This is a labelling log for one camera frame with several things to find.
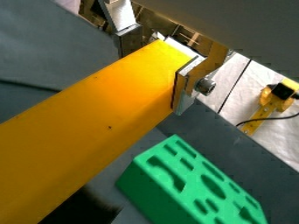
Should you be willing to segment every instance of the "green foam block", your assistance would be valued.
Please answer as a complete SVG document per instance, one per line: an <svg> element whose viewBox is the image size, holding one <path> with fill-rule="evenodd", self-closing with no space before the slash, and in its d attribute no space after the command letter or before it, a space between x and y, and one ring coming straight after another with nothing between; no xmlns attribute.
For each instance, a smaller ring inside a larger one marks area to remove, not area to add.
<svg viewBox="0 0 299 224"><path fill-rule="evenodd" d="M177 136L135 157L117 187L155 224L266 224L258 201Z"/></svg>

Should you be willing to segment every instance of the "black cable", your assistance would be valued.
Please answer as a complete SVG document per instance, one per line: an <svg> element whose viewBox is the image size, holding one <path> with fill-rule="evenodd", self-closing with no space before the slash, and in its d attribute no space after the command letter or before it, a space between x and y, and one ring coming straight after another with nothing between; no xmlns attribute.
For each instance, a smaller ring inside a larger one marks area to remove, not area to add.
<svg viewBox="0 0 299 224"><path fill-rule="evenodd" d="M243 73L245 73L245 72L247 71L247 69L249 69L249 64L250 64L250 62L251 62L251 60L249 61L247 65L246 65L246 67L245 67L245 69L243 69L243 71L242 71L242 73L241 73L241 75L239 75L239 77L238 77L238 80L237 80L237 82L235 82L235 84L234 84L231 90L229 91L229 95L227 95L227 97L226 97L226 100L225 100L225 102L222 103L222 105L221 105L221 107L219 107L219 112L218 112L218 114L221 113L222 108L223 108L223 106L225 106L225 104L226 104L226 102L227 102L227 100L229 100L229 98L230 98L230 94L231 94L231 92L233 92L235 86L237 86L238 83L239 83L239 79L241 79L241 77L243 76Z"/></svg>
<svg viewBox="0 0 299 224"><path fill-rule="evenodd" d="M269 118L258 118L258 119L251 119L251 120L247 120L245 122L241 122L237 127L243 124L243 123L250 123L250 122L255 122L255 121L269 121L269 120L285 120L285 119L291 119L294 117L299 116L299 112L294 115L290 115L290 116L283 116L283 117L269 117Z"/></svg>

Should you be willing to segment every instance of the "yellow beam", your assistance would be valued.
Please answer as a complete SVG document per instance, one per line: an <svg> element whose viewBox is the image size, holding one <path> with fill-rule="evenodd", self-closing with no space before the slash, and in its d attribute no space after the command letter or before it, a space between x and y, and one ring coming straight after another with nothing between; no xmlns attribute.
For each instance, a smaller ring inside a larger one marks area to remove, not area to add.
<svg viewBox="0 0 299 224"><path fill-rule="evenodd" d="M173 113L189 60L155 41L0 125L0 223L38 223Z"/></svg>

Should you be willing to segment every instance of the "bolt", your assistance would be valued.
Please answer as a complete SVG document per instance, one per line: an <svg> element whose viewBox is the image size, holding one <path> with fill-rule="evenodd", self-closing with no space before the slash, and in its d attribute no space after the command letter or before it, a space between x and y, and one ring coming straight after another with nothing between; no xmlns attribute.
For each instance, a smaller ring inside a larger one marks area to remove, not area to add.
<svg viewBox="0 0 299 224"><path fill-rule="evenodd" d="M214 80L209 80L207 78L203 78L198 81L195 85L195 90L207 96L211 94L215 87L217 87L217 82Z"/></svg>

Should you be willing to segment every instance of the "hole in green foam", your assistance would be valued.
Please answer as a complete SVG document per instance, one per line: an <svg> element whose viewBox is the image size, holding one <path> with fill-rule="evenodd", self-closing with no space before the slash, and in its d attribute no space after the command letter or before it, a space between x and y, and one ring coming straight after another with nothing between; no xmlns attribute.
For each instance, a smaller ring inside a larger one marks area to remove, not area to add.
<svg viewBox="0 0 299 224"><path fill-rule="evenodd" d="M150 163L151 166L158 166L161 169L163 169L167 172L167 174L173 178L174 187L178 189L179 192L182 192L186 183L182 180L182 178L174 173L170 167L165 164L165 162L157 156L153 156L147 159L147 163Z"/></svg>
<svg viewBox="0 0 299 224"><path fill-rule="evenodd" d="M225 181L225 178L222 177L222 175L219 174L219 172L217 171L217 169L215 169L209 163L206 163L205 161L202 162L202 164L203 164L205 167L209 169L209 171L214 174L214 176L215 176L219 180Z"/></svg>
<svg viewBox="0 0 299 224"><path fill-rule="evenodd" d="M214 210L214 212L217 213L219 211L218 206L215 205L215 203L210 200L206 199L206 203L209 204L210 208Z"/></svg>
<svg viewBox="0 0 299 224"><path fill-rule="evenodd" d="M231 189L233 189L237 193L239 193L239 189L238 189L238 187L237 187L235 185L233 185L231 183L229 183L229 185L230 185Z"/></svg>
<svg viewBox="0 0 299 224"><path fill-rule="evenodd" d="M215 218L215 224L226 224L221 218Z"/></svg>
<svg viewBox="0 0 299 224"><path fill-rule="evenodd" d="M201 212L206 215L209 213L207 208L205 207L205 205L202 204L202 202L197 199L194 201L195 206L199 208Z"/></svg>
<svg viewBox="0 0 299 224"><path fill-rule="evenodd" d="M234 201L233 204L237 207L237 209L241 210L242 206L239 205L239 203L237 201Z"/></svg>
<svg viewBox="0 0 299 224"><path fill-rule="evenodd" d="M255 202L249 196L246 196L246 199L247 199L247 202L250 203L250 205L251 205L253 207L258 208L258 204L257 204L257 202Z"/></svg>
<svg viewBox="0 0 299 224"><path fill-rule="evenodd" d="M190 149L190 147L183 143L181 142L179 140L175 142L182 148L183 150L194 157L197 158L197 153Z"/></svg>
<svg viewBox="0 0 299 224"><path fill-rule="evenodd" d="M194 166L193 164L187 161L186 158L181 159L181 162L185 164L185 166L193 171L194 170Z"/></svg>
<svg viewBox="0 0 299 224"><path fill-rule="evenodd" d="M175 151L175 149L174 149L169 144L165 145L165 148L167 149L167 151L169 151L174 156L177 156L178 152Z"/></svg>
<svg viewBox="0 0 299 224"><path fill-rule="evenodd" d="M245 221L249 221L250 224L259 224L245 206L241 208L238 215Z"/></svg>
<svg viewBox="0 0 299 224"><path fill-rule="evenodd" d="M203 184L209 187L210 191L221 198L226 199L226 193L223 192L222 188L217 184L217 182L207 176L207 175L201 175L201 179Z"/></svg>

